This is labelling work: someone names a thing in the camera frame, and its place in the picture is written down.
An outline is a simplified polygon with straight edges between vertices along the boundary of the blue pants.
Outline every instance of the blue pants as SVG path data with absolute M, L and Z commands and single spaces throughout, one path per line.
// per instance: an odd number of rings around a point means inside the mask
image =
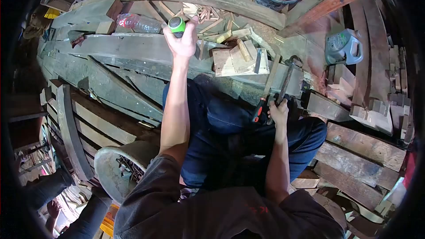
M 71 186 L 71 181 L 66 174 L 62 168 L 59 168 L 53 174 L 40 176 L 39 179 L 29 182 L 25 186 L 29 206 L 38 210 Z M 100 224 L 112 204 L 112 199 L 103 190 L 93 188 L 92 192 L 91 198 L 78 219 L 58 238 L 92 239 L 99 230 Z
M 169 84 L 162 94 L 163 106 Z M 190 118 L 189 148 L 181 175 L 190 188 L 208 190 L 252 185 L 263 194 L 267 165 L 274 143 L 273 125 L 252 124 L 251 113 L 205 92 L 187 80 Z M 306 168 L 326 138 L 326 124 L 307 117 L 287 126 L 290 179 Z M 244 162 L 251 154 L 265 155 L 259 162 Z

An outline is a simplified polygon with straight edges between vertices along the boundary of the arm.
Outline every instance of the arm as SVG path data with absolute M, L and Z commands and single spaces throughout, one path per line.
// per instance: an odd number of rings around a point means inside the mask
M 274 120 L 276 135 L 270 162 L 266 173 L 266 197 L 280 204 L 289 196 L 290 188 L 290 162 L 288 156 L 288 137 L 286 135 L 286 122 L 288 120 L 287 100 L 284 99 L 279 107 L 274 102 L 270 103 L 269 116 Z
M 173 53 L 173 72 L 170 88 L 164 107 L 161 128 L 160 154 L 173 156 L 180 167 L 183 164 L 189 142 L 189 109 L 187 106 L 187 70 L 189 58 L 196 48 L 196 25 L 198 17 L 194 16 L 186 24 L 182 38 L 176 38 L 168 26 L 164 27 L 165 39 Z

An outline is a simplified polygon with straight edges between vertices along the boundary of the plastic bottle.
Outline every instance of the plastic bottle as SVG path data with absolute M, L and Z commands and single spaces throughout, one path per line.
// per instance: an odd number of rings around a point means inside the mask
M 118 25 L 133 29 L 136 33 L 156 33 L 161 31 L 161 23 L 157 20 L 133 13 L 118 15 Z

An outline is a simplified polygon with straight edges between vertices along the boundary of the bottle label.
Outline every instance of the bottle label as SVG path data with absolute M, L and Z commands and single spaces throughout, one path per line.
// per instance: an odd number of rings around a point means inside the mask
M 119 24 L 120 26 L 125 27 L 125 20 L 126 20 L 126 19 L 127 19 L 127 18 L 124 18 L 124 19 L 120 20 L 120 21 L 118 22 L 118 24 Z

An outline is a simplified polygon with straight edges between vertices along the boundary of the plastic jug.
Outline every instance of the plastic jug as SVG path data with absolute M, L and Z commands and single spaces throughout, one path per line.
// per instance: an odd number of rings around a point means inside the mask
M 357 64 L 363 60 L 363 45 L 358 31 L 345 29 L 326 38 L 325 58 L 328 65 Z

